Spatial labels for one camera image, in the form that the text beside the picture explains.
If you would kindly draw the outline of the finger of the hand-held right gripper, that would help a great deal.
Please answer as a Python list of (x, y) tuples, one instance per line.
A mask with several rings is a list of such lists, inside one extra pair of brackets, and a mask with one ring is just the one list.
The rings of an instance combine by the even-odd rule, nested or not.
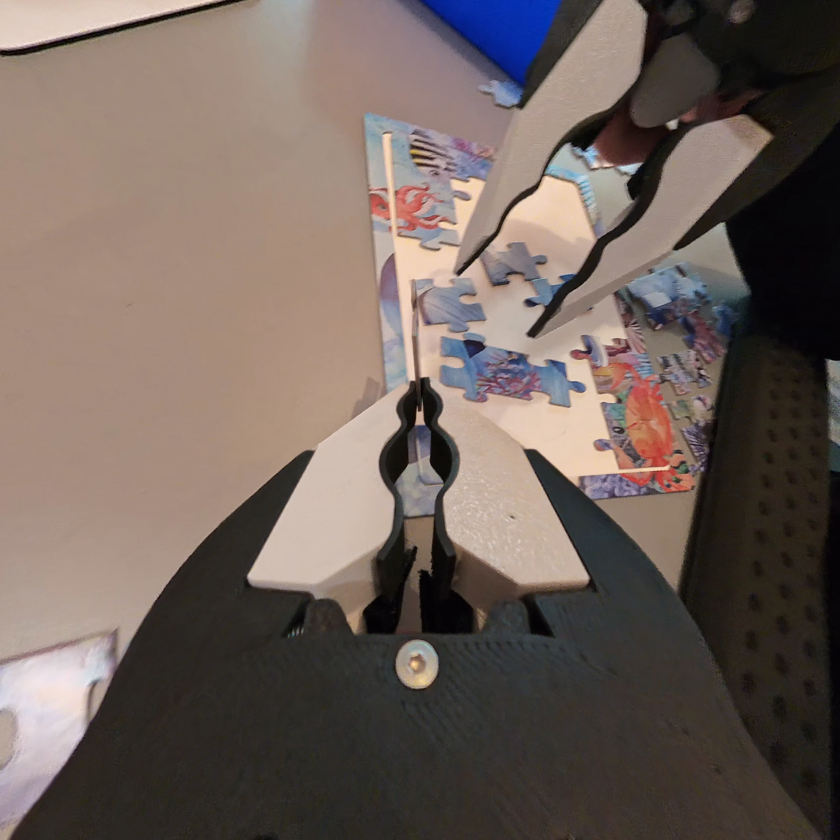
[(635, 83), (648, 13), (635, 1), (563, 2), (463, 233), (461, 275), (534, 194), (557, 151), (602, 124)]
[(599, 237), (581, 269), (527, 331), (537, 339), (592, 309), (665, 259), (772, 141), (748, 115), (684, 125), (639, 171), (633, 201)]

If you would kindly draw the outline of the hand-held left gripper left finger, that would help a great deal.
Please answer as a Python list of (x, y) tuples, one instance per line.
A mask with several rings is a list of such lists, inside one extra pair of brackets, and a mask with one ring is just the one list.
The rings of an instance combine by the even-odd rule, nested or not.
[(417, 385), (403, 385), (324, 439), (248, 572), (255, 588), (339, 604), (355, 632), (393, 634), (416, 550), (397, 481), (408, 466)]

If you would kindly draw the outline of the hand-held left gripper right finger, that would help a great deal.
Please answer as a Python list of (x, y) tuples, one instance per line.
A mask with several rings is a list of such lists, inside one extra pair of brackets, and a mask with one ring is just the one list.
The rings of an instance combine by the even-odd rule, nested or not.
[(575, 592), (583, 561), (532, 462), (532, 452), (436, 380), (422, 380), (434, 507), (431, 569), (419, 574), (426, 634), (470, 634), (476, 612), (499, 603)]

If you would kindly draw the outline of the person's right hand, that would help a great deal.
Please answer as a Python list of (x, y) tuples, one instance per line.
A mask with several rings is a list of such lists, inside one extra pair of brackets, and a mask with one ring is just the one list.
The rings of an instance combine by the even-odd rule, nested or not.
[(667, 125), (642, 128), (636, 125), (627, 108), (617, 110), (596, 135), (592, 147), (613, 166), (642, 164), (657, 146), (667, 139)]

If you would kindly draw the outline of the blue plastic storage bin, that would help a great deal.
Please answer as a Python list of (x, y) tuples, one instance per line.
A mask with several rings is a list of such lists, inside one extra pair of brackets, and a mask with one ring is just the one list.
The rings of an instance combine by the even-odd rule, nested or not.
[(424, 5), (520, 86), (561, 1), (425, 1)]

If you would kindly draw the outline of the black perforated pad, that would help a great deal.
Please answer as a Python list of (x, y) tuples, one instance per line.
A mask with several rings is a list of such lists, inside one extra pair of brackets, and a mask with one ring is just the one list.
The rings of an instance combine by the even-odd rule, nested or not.
[(832, 835), (825, 362), (748, 320), (721, 368), (681, 594), (753, 744)]

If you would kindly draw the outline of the white stand base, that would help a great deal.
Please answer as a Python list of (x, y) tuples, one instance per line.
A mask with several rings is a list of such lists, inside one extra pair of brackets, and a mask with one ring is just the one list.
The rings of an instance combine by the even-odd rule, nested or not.
[(2, 1), (1, 54), (24, 55), (228, 1)]

